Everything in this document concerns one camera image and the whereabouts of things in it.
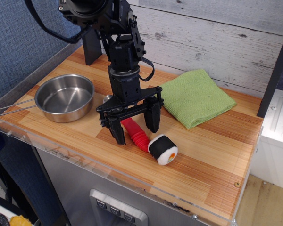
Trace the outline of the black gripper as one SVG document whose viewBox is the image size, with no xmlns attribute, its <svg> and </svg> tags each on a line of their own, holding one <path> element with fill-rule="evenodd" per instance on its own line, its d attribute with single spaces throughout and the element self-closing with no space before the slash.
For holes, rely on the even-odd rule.
<svg viewBox="0 0 283 226">
<path fill-rule="evenodd" d="M 159 130 L 161 107 L 164 105 L 160 86 L 142 89 L 139 68 L 128 72 L 118 72 L 108 68 L 112 97 L 96 108 L 100 114 L 100 124 L 109 128 L 119 145 L 125 145 L 121 121 L 144 114 L 147 128 L 156 133 Z"/>
</svg>

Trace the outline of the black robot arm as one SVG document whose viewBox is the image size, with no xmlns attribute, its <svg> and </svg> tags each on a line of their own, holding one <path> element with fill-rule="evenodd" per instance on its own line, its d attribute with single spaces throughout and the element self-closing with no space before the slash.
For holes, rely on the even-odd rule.
<svg viewBox="0 0 283 226">
<path fill-rule="evenodd" d="M 142 89 L 139 62 L 153 65 L 144 58 L 145 43 L 138 31 L 136 15 L 125 0 L 62 0 L 63 17 L 82 28 L 92 28 L 99 35 L 110 65 L 108 74 L 112 97 L 98 106 L 100 123 L 110 130 L 116 142 L 125 144 L 121 120 L 144 114 L 147 128 L 156 133 L 163 106 L 161 87 Z"/>
</svg>

